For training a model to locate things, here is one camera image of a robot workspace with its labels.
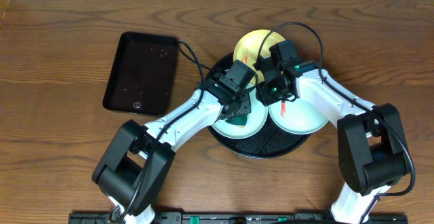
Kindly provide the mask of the green and yellow scrub sponge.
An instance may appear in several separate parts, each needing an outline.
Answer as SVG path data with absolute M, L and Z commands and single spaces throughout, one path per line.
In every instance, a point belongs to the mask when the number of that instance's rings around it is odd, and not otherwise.
M 239 127 L 245 127 L 248 121 L 247 115 L 237 116 L 237 117 L 230 117 L 226 120 L 226 123 L 239 126 Z

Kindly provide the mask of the pale green plate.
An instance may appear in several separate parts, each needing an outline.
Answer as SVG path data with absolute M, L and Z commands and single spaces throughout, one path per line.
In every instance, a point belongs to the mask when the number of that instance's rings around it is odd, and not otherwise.
M 231 139 L 243 139 L 253 136 L 265 124 L 268 116 L 268 108 L 256 98 L 256 89 L 249 93 L 252 112 L 247 115 L 248 121 L 245 127 L 234 126 L 226 123 L 226 120 L 219 119 L 212 128 L 221 136 Z
M 281 100 L 268 106 L 273 122 L 292 134 L 311 134 L 323 128 L 329 119 L 309 102 Z

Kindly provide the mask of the yellow plate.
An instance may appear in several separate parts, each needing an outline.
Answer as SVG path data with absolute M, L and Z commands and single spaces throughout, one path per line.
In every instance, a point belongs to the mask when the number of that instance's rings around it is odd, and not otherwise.
M 244 35 L 235 46 L 233 60 L 239 60 L 242 63 L 248 65 L 249 68 L 255 70 L 253 64 L 256 62 L 260 44 L 269 33 L 270 30 L 260 29 Z M 279 33 L 272 33 L 265 41 L 260 55 L 263 58 L 270 57 L 271 55 L 269 48 L 281 41 L 285 41 L 285 38 L 282 35 Z

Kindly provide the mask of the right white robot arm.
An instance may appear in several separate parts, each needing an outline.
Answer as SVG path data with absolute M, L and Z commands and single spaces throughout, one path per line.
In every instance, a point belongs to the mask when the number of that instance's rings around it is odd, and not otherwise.
M 300 58 L 259 58 L 254 68 L 266 105 L 293 95 L 318 109 L 338 133 L 338 161 L 344 186 L 330 212 L 339 223 L 365 223 L 381 197 L 409 193 L 415 167 L 398 110 L 375 105 L 330 77 L 320 62 Z

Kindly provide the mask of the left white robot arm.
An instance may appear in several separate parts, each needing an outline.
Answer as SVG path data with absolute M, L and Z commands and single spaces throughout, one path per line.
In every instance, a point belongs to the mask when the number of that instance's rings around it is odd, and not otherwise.
M 92 181 L 113 203 L 108 223 L 152 223 L 153 202 L 177 150 L 218 119 L 248 113 L 249 82 L 255 74 L 216 73 L 203 79 L 191 97 L 168 114 L 140 125 L 121 125 L 97 163 Z

